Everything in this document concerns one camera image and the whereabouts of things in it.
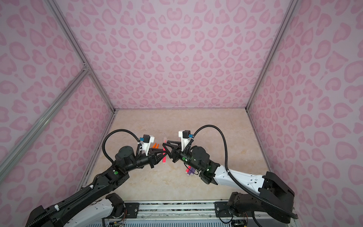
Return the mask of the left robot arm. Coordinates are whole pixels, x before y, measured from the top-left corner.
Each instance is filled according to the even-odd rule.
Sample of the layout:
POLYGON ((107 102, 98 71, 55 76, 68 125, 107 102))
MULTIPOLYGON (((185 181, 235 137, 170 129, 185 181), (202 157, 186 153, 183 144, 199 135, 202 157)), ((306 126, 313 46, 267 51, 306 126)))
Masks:
POLYGON ((124 201, 116 194, 109 194, 129 179, 130 171, 147 165, 153 168, 169 154, 169 151, 152 148, 148 155, 142 153, 136 156, 131 146, 120 148, 112 165, 103 173, 96 175, 91 184, 46 209, 43 206, 35 208, 31 211, 26 226, 63 227, 74 216, 104 195, 106 200, 111 202, 111 213, 106 217, 124 216, 124 201))

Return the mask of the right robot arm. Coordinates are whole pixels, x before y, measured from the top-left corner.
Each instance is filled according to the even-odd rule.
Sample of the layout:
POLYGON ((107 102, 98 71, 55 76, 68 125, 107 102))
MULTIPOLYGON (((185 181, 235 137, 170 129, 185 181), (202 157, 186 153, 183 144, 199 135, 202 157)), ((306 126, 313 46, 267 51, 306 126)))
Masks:
POLYGON ((265 212, 275 220, 288 224, 298 216, 293 212, 295 194, 276 174, 267 171, 253 175, 227 169, 210 159, 201 146, 187 146, 167 141, 163 148, 173 162, 182 161, 196 170, 205 184, 224 185, 244 192, 233 192, 227 210, 234 216, 243 213, 265 212))

